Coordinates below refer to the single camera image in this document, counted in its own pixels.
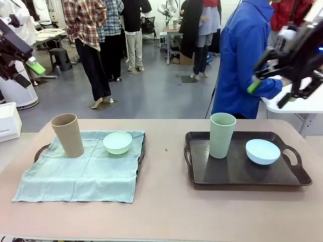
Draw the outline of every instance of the plaid shirt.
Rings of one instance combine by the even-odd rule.
[[[97,28],[99,41],[104,42],[106,36],[121,34],[119,14],[123,10],[122,0],[103,0],[107,8],[107,18],[101,28]]]
[[[84,44],[99,46],[96,27],[102,27],[106,20],[102,0],[63,0],[63,9],[67,34]]]

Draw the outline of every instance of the brown tray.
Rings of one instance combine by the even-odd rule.
[[[45,149],[47,149],[49,146],[50,146],[50,144],[45,145],[45,146],[41,147],[40,150],[37,151],[37,153],[35,155],[35,158],[34,158],[34,163],[36,163],[36,161],[39,159],[40,154]],[[138,175],[139,175],[139,172],[140,172],[141,163],[143,161],[143,158],[144,158],[145,154],[146,154],[146,133],[144,133],[144,135],[143,135],[142,147],[141,147],[141,154],[140,154],[140,156],[138,158],[137,178],[138,178]]]
[[[196,185],[266,185],[308,186],[312,180],[302,166],[299,153],[286,145],[272,132],[234,132],[224,159],[209,156],[209,132],[189,132],[185,136],[184,156],[189,179]],[[268,140],[281,151],[281,156],[271,165],[252,162],[245,150],[252,139]],[[297,164],[292,165],[284,150],[291,150]]]

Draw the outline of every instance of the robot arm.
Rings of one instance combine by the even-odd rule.
[[[178,9],[178,3],[176,0],[165,0],[158,7],[158,12],[165,15],[166,17],[172,18]]]
[[[323,0],[317,0],[308,13],[306,24],[285,48],[268,48],[254,67],[254,82],[248,88],[253,93],[262,80],[280,75],[292,82],[292,89],[278,102],[282,108],[290,98],[308,98],[322,83],[323,75],[316,71],[323,65]],[[278,62],[266,69],[268,61]],[[300,90],[301,81],[311,77],[307,87]]]
[[[15,80],[26,88],[31,83],[17,72],[15,61],[34,63],[36,59],[31,55],[33,49],[19,38],[8,25],[20,26],[15,15],[10,15],[9,18],[0,18],[0,76],[5,80]]]

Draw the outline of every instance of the bowl rim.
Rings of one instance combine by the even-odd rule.
[[[251,143],[253,143],[253,142],[259,142],[259,141],[261,141],[261,142],[263,142],[263,143],[267,143],[267,144],[270,144],[270,145],[272,145],[275,149],[276,149],[276,151],[279,151],[279,154],[278,154],[278,156],[275,156],[274,158],[270,158],[270,159],[268,159],[268,158],[263,158],[263,157],[258,157],[258,156],[256,156],[256,155],[254,155],[252,152],[250,152],[250,150],[247,148],[248,147],[248,145],[250,145]],[[263,161],[267,161],[267,160],[270,160],[270,161],[272,161],[272,160],[277,160],[279,157],[280,157],[280,155],[282,154],[281,153],[281,150],[278,148],[278,146],[277,145],[275,145],[273,142],[270,142],[270,141],[268,141],[268,140],[264,140],[264,139],[252,139],[252,140],[249,140],[247,143],[246,143],[246,151],[248,151],[251,155],[253,155],[254,157],[256,157],[257,159],[261,159],[261,160],[263,160]]]
[[[108,138],[110,138],[111,136],[116,135],[116,134],[124,134],[124,135],[127,135],[128,137],[131,138],[131,140],[130,140],[130,142],[127,145],[125,145],[122,148],[118,148],[118,149],[110,148],[107,145],[105,145],[104,141],[107,140]],[[106,147],[109,150],[121,150],[121,149],[127,148],[132,143],[132,140],[133,140],[133,138],[132,138],[131,134],[129,134],[128,132],[125,132],[125,131],[115,131],[115,132],[112,132],[111,134],[108,134],[107,136],[105,136],[105,138],[103,139],[102,142],[103,142],[103,146]]]

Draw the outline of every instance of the bowl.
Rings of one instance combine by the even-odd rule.
[[[280,149],[267,140],[249,140],[246,152],[249,159],[259,165],[273,164],[281,155]]]
[[[103,139],[105,148],[114,155],[126,153],[131,146],[132,136],[127,132],[117,131]]]

